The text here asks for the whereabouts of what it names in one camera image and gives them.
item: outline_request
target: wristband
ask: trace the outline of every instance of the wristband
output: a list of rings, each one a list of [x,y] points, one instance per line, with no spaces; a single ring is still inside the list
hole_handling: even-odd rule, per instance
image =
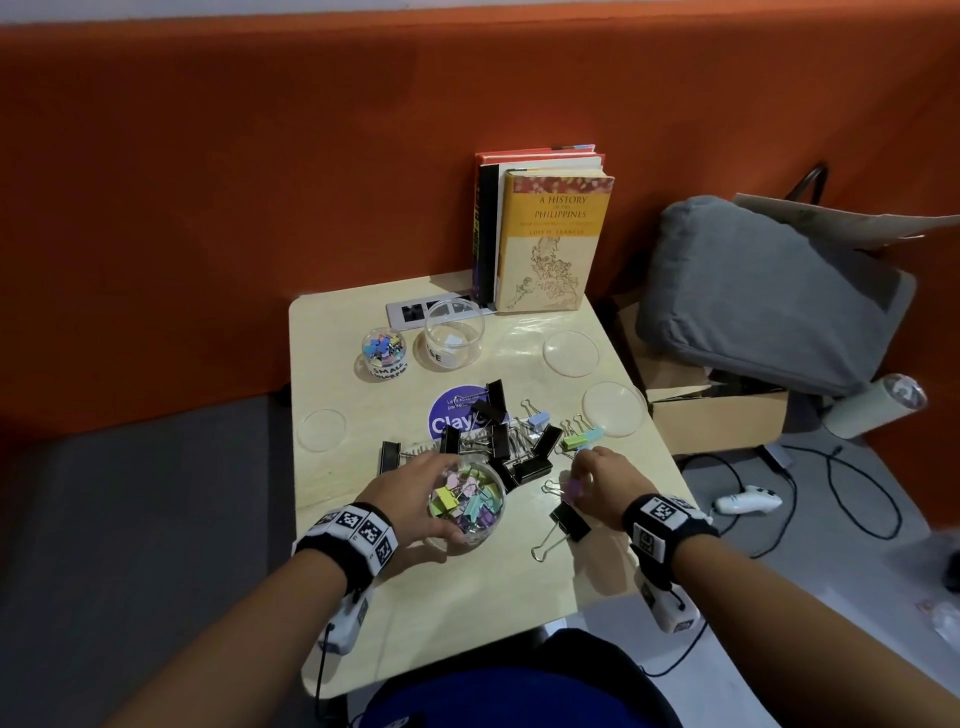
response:
[[[683,541],[691,536],[720,533],[707,515],[681,497],[646,494],[631,503],[623,514],[623,529],[640,570],[658,589],[670,591],[676,583],[671,562]]]
[[[371,503],[330,511],[294,544],[294,553],[312,548],[329,556],[347,577],[346,594],[363,592],[398,546],[386,515]]]

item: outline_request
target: map illustration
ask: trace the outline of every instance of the map illustration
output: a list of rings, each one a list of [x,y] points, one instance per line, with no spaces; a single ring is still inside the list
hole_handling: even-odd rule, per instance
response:
[[[544,307],[546,309],[576,308],[580,281],[570,273],[573,265],[557,257],[559,245],[559,237],[544,236],[537,241],[530,254],[530,267],[534,276],[527,276],[516,285],[514,295],[506,308],[514,308],[524,297],[537,290],[542,291],[549,299],[549,303]]]

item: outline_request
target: white controller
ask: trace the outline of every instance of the white controller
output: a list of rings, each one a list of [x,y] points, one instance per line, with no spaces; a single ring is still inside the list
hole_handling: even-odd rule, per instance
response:
[[[770,513],[783,505],[783,500],[773,491],[748,485],[743,493],[719,497],[713,502],[713,510],[725,516],[742,516],[745,513]]]
[[[340,602],[337,614],[330,619],[332,629],[329,635],[326,635],[326,627],[324,627],[324,631],[317,639],[317,647],[324,648],[324,636],[326,636],[327,652],[331,655],[349,654],[357,642],[357,635],[360,634],[360,627],[363,626],[364,617],[370,609],[372,597],[373,587],[369,587],[356,600],[353,595],[345,596]]]
[[[672,584],[670,591],[665,592],[647,581],[640,569],[634,573],[634,581],[653,612],[657,627],[668,635],[683,632],[700,619],[700,610],[679,584]]]

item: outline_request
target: gray pillow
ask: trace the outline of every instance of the gray pillow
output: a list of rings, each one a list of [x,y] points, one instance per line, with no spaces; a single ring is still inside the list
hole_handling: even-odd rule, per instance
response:
[[[874,377],[913,276],[716,197],[675,203],[636,322],[647,344],[809,394]]]

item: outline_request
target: white wall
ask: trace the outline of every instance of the white wall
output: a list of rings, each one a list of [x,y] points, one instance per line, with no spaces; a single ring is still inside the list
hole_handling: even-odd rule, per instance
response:
[[[0,0],[0,23],[534,5],[563,0]]]

